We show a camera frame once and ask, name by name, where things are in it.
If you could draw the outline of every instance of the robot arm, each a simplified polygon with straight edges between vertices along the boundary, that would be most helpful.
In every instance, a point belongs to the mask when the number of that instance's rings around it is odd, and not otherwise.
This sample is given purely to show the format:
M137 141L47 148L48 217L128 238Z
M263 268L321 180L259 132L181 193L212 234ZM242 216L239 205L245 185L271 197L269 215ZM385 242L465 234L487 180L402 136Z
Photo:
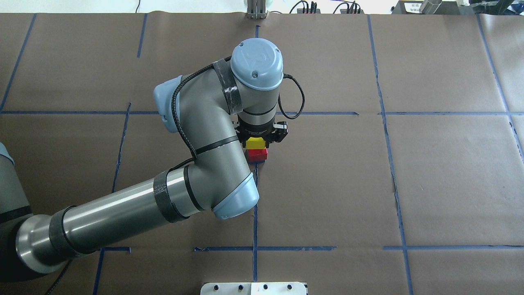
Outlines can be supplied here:
M212 69L187 81L172 100L182 78L157 86L154 96L170 132L177 132L175 119L179 120L178 125L194 148L194 164L162 172L153 179L68 207L53 216L18 214L12 218L17 222L2 223L1 239L9 242L0 245L0 263L23 271L2 273L1 280L43 276L60 269L69 259L89 255L108 244L187 219L200 211L211 209L217 218L227 219L255 206L258 191L238 140L275 133L283 78L280 50L265 39L247 39L235 47L230 62L217 61ZM236 129L231 123L233 114L238 114ZM11 161L0 158L0 168L10 171L8 181L13 177L16 180L8 183L13 190L0 198L9 201L16 197L19 204L15 207L27 207L14 168L9 167ZM3 204L1 209L0 213L6 212ZM23 275L9 277L13 274Z

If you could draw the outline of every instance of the metal bracket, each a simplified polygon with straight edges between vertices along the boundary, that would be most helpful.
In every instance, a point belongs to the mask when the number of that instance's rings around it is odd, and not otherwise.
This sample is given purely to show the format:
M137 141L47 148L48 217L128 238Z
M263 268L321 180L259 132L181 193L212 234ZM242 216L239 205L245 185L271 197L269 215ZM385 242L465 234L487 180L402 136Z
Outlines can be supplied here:
M266 0L247 0L247 18L264 19L266 16Z
M307 295L308 287L300 282L207 283L200 295Z

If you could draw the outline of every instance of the table surface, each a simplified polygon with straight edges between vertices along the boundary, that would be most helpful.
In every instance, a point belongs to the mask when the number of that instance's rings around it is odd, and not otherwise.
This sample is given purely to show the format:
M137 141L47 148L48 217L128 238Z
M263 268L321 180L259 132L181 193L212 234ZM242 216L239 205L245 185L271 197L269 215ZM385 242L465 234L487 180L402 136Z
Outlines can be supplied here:
M255 210L200 213L110 245L131 253L74 261L54 294L253 280L307 282L310 294L520 294L522 19L244 16L0 14L0 141L35 214L186 159L153 88L229 56L257 25L307 97L286 139L252 166ZM297 109L292 83L281 96ZM43 292L56 275L0 293Z

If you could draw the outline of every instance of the blue tape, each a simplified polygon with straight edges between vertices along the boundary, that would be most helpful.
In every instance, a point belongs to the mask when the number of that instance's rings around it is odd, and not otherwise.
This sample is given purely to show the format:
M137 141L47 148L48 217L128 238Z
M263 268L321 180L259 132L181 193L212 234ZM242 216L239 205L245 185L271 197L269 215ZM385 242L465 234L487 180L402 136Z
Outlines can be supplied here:
M99 264L96 269L96 277L95 277L95 285L93 286L93 295L96 295L98 293L98 286L100 283L100 274L102 273L102 264L104 262L104 253L106 251L126 251L128 253L131 253L130 247L103 247L100 248L100 256L99 256Z
M519 249L524 250L524 246L511 246L511 245L448 245L448 246L407 246L410 251L420 250L496 250L496 249ZM401 251L403 247L400 246L385 246L385 251Z
M195 247L195 252L225 252L225 251L253 251L253 247ZM269 246L258 247L257 251L332 251L336 246Z
M104 262L104 248L100 249L99 265L96 269L95 286L93 287L93 295L98 293L98 286L100 283L100 273L102 272L102 263Z
M116 179L118 178L118 171L120 170L120 164L122 162L122 148L124 147L124 138L126 137L127 121L129 120L129 110L131 109L131 103L127 106L126 120L124 122L124 129L122 130L122 139L120 140L120 148L118 149L118 160L116 161L115 178L113 179L113 188L111 192L115 192Z
M484 29L482 27L481 17L479 14L477 14L477 22L478 22L478 29L481 31L482 42L484 43L484 47L488 55L489 65L491 66L493 75L495 76L495 81L497 82L498 92L500 93L500 97L502 97L504 109L506 110L506 113L508 115L509 125L511 127L511 130L513 131L513 137L515 138L515 142L517 143L517 148L519 150L520 159L524 163L524 152L522 151L522 144L520 143L519 135L517 133L517 130L515 129L515 124L513 124L513 118L509 114L509 108L508 108L508 103L506 101L506 96L504 95L504 91L502 90L502 86L500 85L500 80L498 78L497 70L495 69L495 64L493 64L491 52L489 51L488 43L486 42L486 36L484 35Z
M221 252L221 251L253 251L253 247L204 247L194 248L195 252Z
M297 112L286 112L288 115L296 115ZM358 115L356 112L302 112L303 115Z
M258 247L260 251L332 251L336 246Z
M505 112L386 112L386 115L507 115L507 113Z
M137 58L140 58L142 53L142 42L144 41L144 33L146 31L146 22L147 22L147 13L144 14L144 21L142 22L142 33L140 34L140 43L138 44L138 52L136 54Z
M258 164L255 164L255 185L258 187ZM253 213L253 282L258 281L258 204Z
M131 254L131 247L103 247L104 251L126 251Z
M397 217L398 217L398 227L400 229L400 239L402 241L402 253L404 255L404 268L406 269L406 278L408 280L408 291L410 295L413 295L413 284L411 282L411 270L409 269L409 259L408 259L408 249L406 247L406 237L404 235L404 225L402 222L402 210L400 209L400 199L398 196L397 189L397 178L395 176L395 166L393 164L393 155L391 152L391 145L389 142L389 133L386 121L386 111L384 107L384 98L382 96L382 90L380 88L380 83L378 82L378 63L377 63L377 54L375 51L375 41L373 40L373 29L371 26L371 17L367 15L367 25L369 29L369 40L371 42L371 51L373 53L373 64L375 66L375 77L377 80L377 90L378 96L380 97L380 110L382 115L382 122L384 124L384 134L386 135L386 147L388 150L389 158L389 169L391 170L391 176L393 177L393 184L395 185L395 201L397 202Z
M26 38L24 39L24 43L22 44L22 47L20 49L20 53L18 54L18 58L15 62L15 67L13 68L13 72L11 73L11 77L9 78L9 82L7 83L7 87L5 89L4 98L2 99L2 103L0 104L0 113L4 109L5 102L7 100L7 96L9 95L9 90L11 89L11 85L13 84L13 80L15 79L16 70L18 69L18 65L20 64L20 60L22 59L22 54L24 54L24 49L27 45L27 40L29 39L29 35L31 34L31 30L33 25L35 24L36 19L36 13L33 14L33 18L31 20L31 24L29 25L29 28L27 29Z

